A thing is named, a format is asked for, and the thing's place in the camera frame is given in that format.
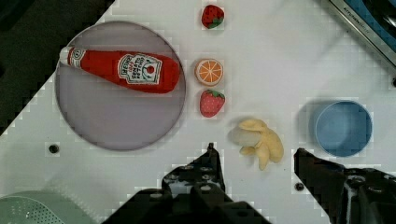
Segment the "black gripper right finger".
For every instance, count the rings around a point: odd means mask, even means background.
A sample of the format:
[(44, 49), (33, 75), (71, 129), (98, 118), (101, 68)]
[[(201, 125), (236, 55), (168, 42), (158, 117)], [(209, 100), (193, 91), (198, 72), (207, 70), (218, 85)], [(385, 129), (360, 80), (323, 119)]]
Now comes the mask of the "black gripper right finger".
[(396, 177), (374, 168), (346, 168), (303, 148), (294, 173), (331, 224), (396, 224)]

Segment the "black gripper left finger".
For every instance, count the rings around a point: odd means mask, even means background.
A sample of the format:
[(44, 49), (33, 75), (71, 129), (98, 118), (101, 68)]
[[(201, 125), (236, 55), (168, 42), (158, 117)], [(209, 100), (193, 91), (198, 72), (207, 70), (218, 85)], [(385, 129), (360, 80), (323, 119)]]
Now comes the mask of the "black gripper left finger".
[(219, 153), (206, 152), (163, 177), (158, 189), (143, 189), (103, 224), (271, 224), (246, 202), (225, 193)]

